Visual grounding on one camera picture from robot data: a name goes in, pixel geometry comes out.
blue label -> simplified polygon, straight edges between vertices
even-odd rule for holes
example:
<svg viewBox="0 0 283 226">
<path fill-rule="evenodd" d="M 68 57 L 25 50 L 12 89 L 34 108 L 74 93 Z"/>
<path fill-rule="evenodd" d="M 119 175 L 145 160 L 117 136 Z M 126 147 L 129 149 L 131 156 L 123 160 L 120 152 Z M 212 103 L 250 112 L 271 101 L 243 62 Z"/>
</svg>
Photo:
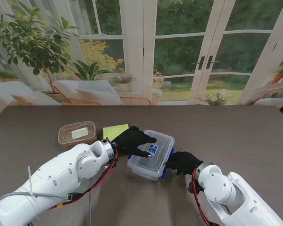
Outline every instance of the blue label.
<svg viewBox="0 0 283 226">
<path fill-rule="evenodd" d="M 158 147 L 156 145 L 150 145 L 148 153 L 150 153 L 150 155 L 155 155 L 157 150 L 158 150 Z"/>
</svg>

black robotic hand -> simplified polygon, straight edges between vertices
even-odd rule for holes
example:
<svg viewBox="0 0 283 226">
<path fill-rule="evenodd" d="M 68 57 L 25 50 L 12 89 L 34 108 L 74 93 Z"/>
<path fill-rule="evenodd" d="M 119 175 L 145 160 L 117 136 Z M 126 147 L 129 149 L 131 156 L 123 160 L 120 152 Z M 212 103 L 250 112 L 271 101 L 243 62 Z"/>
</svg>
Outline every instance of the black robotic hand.
<svg viewBox="0 0 283 226">
<path fill-rule="evenodd" d="M 155 143 L 156 141 L 156 138 L 144 134 L 136 126 L 131 126 L 118 135 L 112 142 L 116 143 L 117 150 L 120 153 L 148 157 L 150 155 L 148 152 L 143 152 L 137 147 L 146 143 Z"/>
<path fill-rule="evenodd" d="M 166 167 L 172 170 L 177 170 L 177 175 L 180 175 L 181 173 L 184 175 L 192 175 L 195 167 L 198 167 L 202 163 L 202 161 L 189 152 L 175 152 L 166 162 Z"/>
</svg>

door handle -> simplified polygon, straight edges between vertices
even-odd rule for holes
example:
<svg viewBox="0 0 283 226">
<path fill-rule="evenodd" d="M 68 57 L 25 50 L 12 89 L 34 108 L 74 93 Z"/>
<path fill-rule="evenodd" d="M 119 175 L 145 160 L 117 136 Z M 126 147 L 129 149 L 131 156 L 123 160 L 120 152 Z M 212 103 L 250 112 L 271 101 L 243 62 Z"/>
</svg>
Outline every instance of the door handle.
<svg viewBox="0 0 283 226">
<path fill-rule="evenodd" d="M 207 64 L 207 69 L 209 69 L 209 67 L 211 66 L 211 63 L 217 63 L 219 61 L 212 61 L 213 56 L 209 56 L 208 58 L 208 64 Z"/>
<path fill-rule="evenodd" d="M 198 70 L 201 70 L 203 62 L 204 62 L 204 56 L 201 57 L 200 62 L 196 62 L 196 63 L 193 63 L 193 64 L 194 65 L 198 65 L 199 64 Z"/>
</svg>

grass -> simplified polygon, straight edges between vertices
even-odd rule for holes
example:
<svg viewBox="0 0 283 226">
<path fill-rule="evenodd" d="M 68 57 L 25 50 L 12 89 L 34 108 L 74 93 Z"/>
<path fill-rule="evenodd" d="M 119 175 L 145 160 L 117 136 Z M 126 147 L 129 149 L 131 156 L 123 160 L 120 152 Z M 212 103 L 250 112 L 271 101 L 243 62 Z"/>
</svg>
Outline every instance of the grass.
<svg viewBox="0 0 283 226">
<path fill-rule="evenodd" d="M 226 89 L 228 95 L 232 96 L 230 101 L 235 104 L 244 90 L 245 85 L 246 83 L 234 83 L 222 80 L 209 81 L 205 91 L 205 96 L 213 93 L 214 91 Z M 190 82 L 173 82 L 171 88 L 163 89 L 161 101 L 186 101 L 189 99 L 190 93 Z"/>
</svg>

brown table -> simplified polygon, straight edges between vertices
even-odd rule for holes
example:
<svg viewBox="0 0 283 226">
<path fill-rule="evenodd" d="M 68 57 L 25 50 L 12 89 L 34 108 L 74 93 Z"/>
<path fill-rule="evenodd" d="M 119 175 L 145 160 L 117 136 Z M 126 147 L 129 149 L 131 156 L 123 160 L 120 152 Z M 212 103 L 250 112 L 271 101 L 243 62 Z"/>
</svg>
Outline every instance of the brown table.
<svg viewBox="0 0 283 226">
<path fill-rule="evenodd" d="M 7 107 L 0 115 L 0 197 L 28 179 L 28 165 L 35 171 L 64 151 L 57 141 L 60 127 L 87 120 L 97 128 L 130 123 L 173 136 L 176 151 L 213 162 L 224 174 L 243 176 L 283 219 L 283 116 L 266 106 Z M 92 192 L 92 225 L 200 225 L 186 192 L 189 181 L 171 171 L 158 182 L 144 179 L 121 156 Z M 200 202 L 217 221 L 203 196 Z M 89 197 L 39 217 L 41 221 L 33 221 L 36 226 L 87 226 Z"/>
</svg>

